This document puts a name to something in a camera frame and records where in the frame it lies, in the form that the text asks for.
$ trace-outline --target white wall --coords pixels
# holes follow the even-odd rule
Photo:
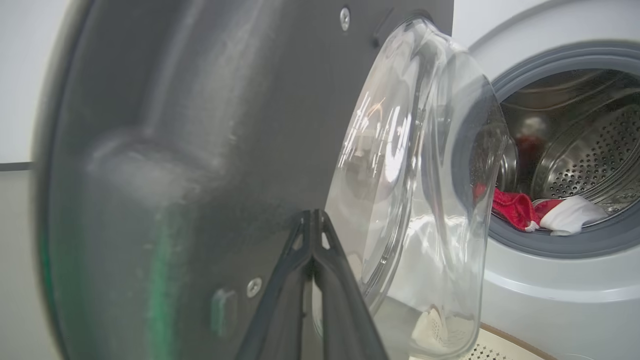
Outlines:
[[[31,161],[34,119],[72,0],[0,0],[0,164]]]

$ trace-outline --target perforated drum surface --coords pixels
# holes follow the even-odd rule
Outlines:
[[[543,155],[532,194],[537,199],[580,194],[594,202],[608,203],[608,197],[628,187],[631,177],[636,176],[638,139],[640,106],[637,105],[614,113],[598,112],[593,119],[576,122]],[[605,210],[613,214],[621,208]]]

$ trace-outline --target drum opening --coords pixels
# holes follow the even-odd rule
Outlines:
[[[532,200],[574,195],[606,221],[640,199],[640,81],[580,69],[541,78],[501,103],[513,142],[496,186]]]

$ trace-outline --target transparent glass porthole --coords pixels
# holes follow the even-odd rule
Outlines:
[[[474,344],[507,139],[464,49],[423,18],[394,30],[355,105],[326,203],[390,358],[450,359]],[[318,288],[313,306],[322,333]]]

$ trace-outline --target laundry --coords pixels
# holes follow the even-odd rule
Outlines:
[[[513,227],[527,233],[544,228],[551,235],[579,234],[582,226],[606,218],[607,213],[580,195],[565,199],[531,199],[523,193],[493,194],[493,210]]]

